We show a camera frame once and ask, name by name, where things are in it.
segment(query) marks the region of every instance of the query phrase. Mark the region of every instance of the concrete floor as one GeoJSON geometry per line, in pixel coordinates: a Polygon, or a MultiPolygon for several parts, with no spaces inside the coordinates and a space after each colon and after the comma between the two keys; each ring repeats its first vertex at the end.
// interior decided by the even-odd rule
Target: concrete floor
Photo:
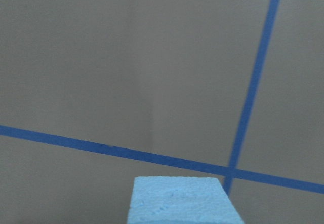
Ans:
{"type": "MultiPolygon", "coordinates": [[[[0,0],[0,125],[227,166],[269,0],[0,0]]],[[[239,169],[324,184],[324,0],[281,0],[239,169]]],[[[126,223],[136,176],[222,176],[0,136],[0,223],[126,223]]],[[[324,195],[246,180],[246,223],[324,195]]]]}

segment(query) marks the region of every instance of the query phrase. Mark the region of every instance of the blue tape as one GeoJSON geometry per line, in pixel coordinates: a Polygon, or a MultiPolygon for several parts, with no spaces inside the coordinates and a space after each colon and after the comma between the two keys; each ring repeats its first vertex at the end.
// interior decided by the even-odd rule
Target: blue tape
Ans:
{"type": "Polygon", "coordinates": [[[268,49],[270,38],[271,38],[271,32],[273,29],[275,16],[276,16],[278,6],[279,6],[279,1],[280,0],[270,0],[269,9],[268,9],[268,13],[267,13],[266,20],[264,23],[263,31],[262,31],[262,36],[261,36],[259,49],[258,49],[257,57],[255,60],[255,65],[253,68],[253,73],[251,76],[249,88],[248,88],[247,97],[246,97],[244,107],[243,107],[243,110],[241,113],[241,118],[240,118],[240,121],[239,121],[239,124],[237,127],[236,137],[235,137],[231,157],[230,157],[229,164],[228,164],[229,172],[224,180],[223,187],[228,195],[230,193],[230,189],[231,189],[232,182],[233,182],[234,170],[236,169],[237,164],[238,164],[242,145],[243,145],[244,138],[245,138],[245,135],[247,132],[249,120],[251,117],[251,112],[252,112],[256,94],[258,91],[259,82],[260,82],[260,78],[261,78],[261,74],[262,74],[262,69],[263,69],[267,49],[268,49]]]}
{"type": "MultiPolygon", "coordinates": [[[[51,145],[63,146],[67,148],[73,148],[82,151],[95,152],[105,155],[111,155],[116,157],[128,158],[138,161],[151,162],[171,167],[178,167],[198,172],[211,173],[221,176],[228,175],[229,168],[207,164],[202,162],[190,161],[186,159],[180,159],[175,157],[168,157],[148,152],[141,152],[131,150],[127,148],[121,148],[116,146],[109,146],[105,144],[94,143],[85,140],[72,139],[63,136],[57,136],[52,134],[39,133],[35,131],[18,129],[8,126],[0,125],[0,135],[31,140],[40,143],[46,143],[51,145]]],[[[240,178],[249,181],[262,182],[287,188],[299,189],[304,191],[310,191],[315,193],[324,194],[324,185],[299,181],[289,178],[277,177],[262,173],[249,172],[244,170],[235,169],[233,171],[234,178],[240,178]]]]}

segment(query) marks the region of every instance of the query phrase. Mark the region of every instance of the gray wall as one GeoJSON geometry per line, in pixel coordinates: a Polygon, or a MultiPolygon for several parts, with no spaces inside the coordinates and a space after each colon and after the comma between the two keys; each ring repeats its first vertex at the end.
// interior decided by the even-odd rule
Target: gray wall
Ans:
{"type": "MultiPolygon", "coordinates": [[[[1,0],[0,125],[226,166],[268,3],[1,0]]],[[[323,13],[281,0],[240,169],[324,183],[323,13]]],[[[126,223],[145,175],[215,176],[1,136],[0,223],[126,223]]],[[[246,223],[324,219],[321,194],[231,199],[246,223]]]]}

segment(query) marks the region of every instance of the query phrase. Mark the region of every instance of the light blue object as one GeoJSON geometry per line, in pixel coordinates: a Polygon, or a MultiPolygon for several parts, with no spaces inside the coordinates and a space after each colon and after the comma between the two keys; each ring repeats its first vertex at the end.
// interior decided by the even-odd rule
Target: light blue object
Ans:
{"type": "Polygon", "coordinates": [[[243,224],[211,177],[136,177],[127,224],[243,224]]]}

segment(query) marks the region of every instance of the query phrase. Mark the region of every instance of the light blue cube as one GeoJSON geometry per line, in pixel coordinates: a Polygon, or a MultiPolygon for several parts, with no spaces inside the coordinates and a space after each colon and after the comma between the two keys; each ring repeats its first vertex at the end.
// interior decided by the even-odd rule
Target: light blue cube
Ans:
{"type": "Polygon", "coordinates": [[[136,177],[127,224],[243,224],[211,177],[136,177]]]}

